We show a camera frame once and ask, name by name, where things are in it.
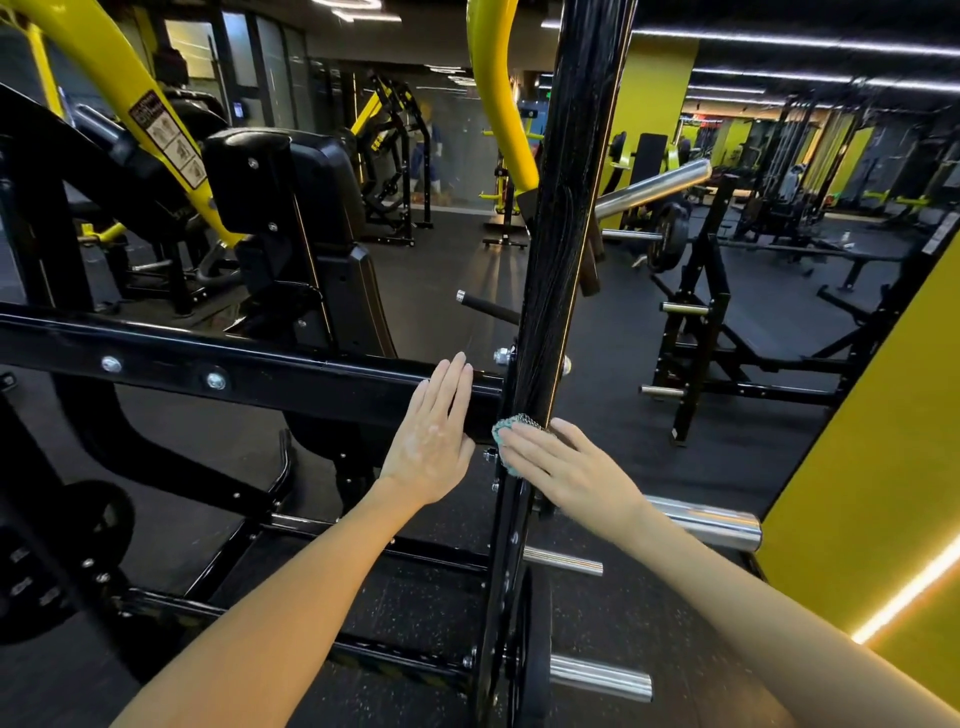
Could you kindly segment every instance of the vertical black post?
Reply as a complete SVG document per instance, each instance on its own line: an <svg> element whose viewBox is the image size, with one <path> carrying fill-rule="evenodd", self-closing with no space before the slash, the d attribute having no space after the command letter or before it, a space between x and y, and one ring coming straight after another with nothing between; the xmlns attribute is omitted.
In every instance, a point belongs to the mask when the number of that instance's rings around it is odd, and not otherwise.
<svg viewBox="0 0 960 728"><path fill-rule="evenodd" d="M587 241L613 103L636 0L567 0L557 46L537 221L517 336L507 414L546 425L561 377L580 260ZM507 401L510 393L505 392ZM529 483L500 471L487 604L470 695L473 725L486 725L514 606L532 504Z"/></svg>

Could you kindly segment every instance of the yellow wall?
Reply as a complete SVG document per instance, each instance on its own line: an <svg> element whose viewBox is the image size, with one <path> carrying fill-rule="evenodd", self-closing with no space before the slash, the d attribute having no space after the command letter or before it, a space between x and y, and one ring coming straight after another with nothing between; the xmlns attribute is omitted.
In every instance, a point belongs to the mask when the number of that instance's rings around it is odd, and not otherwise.
<svg viewBox="0 0 960 728"><path fill-rule="evenodd" d="M770 583L853 634L960 534L960 235L763 523ZM960 708L960 568L865 642Z"/></svg>
<svg viewBox="0 0 960 728"><path fill-rule="evenodd" d="M847 150L847 155L843 157L843 162L840 164L840 169L837 170L836 177L833 178L828 195L842 194L844 189L847 188L850 177L853 176L853 170L855 170L856 165L860 163L860 158L863 157L863 151L867 148L871 138L874 136L874 128L875 127L867 127L853 135L850 149Z"/></svg>
<svg viewBox="0 0 960 728"><path fill-rule="evenodd" d="M750 128L754 125L753 119L727 119L720 130L722 136L717 136L713 145L713 154L710 164L717 167L721 164L736 165L743 154L743 144L750 135Z"/></svg>
<svg viewBox="0 0 960 728"><path fill-rule="evenodd" d="M696 40L634 36L623 68L613 112L611 135L626 132L636 148L642 133L664 134L672 142L684 105L690 70L697 56ZM604 171L601 189L610 167ZM630 183L624 172L620 187ZM619 215L602 221L605 228L619 227Z"/></svg>

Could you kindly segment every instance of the warning sticker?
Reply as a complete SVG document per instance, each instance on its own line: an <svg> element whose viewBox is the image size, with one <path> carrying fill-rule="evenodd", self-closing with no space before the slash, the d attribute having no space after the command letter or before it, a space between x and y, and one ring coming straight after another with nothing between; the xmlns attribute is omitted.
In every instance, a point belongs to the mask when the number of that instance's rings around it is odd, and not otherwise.
<svg viewBox="0 0 960 728"><path fill-rule="evenodd" d="M191 187L197 189L204 183L204 163L153 91L148 91L131 107L130 116Z"/></svg>

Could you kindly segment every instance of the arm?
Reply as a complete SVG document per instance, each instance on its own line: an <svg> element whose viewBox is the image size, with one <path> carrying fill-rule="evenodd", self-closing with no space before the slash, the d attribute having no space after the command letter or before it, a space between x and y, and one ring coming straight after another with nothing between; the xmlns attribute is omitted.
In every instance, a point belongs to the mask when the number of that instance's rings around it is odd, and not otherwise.
<svg viewBox="0 0 960 728"><path fill-rule="evenodd" d="M960 726L936 695L671 522L580 429L551 424L573 447L517 424L500 431L504 461L686 599L801 724Z"/></svg>
<svg viewBox="0 0 960 728"><path fill-rule="evenodd" d="M380 478L357 507L184 649L114 728L286 725L380 552L466 473L472 382L462 353L442 361L418 386Z"/></svg>

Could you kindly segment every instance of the wall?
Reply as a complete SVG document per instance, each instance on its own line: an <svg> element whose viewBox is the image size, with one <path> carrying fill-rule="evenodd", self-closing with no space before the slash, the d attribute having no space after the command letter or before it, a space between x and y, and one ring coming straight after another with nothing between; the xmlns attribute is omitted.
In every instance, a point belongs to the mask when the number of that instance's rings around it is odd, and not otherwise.
<svg viewBox="0 0 960 728"><path fill-rule="evenodd" d="M942 576L863 643L960 708L960 388L944 335L960 235L763 522L770 584L854 635L946 554Z"/></svg>

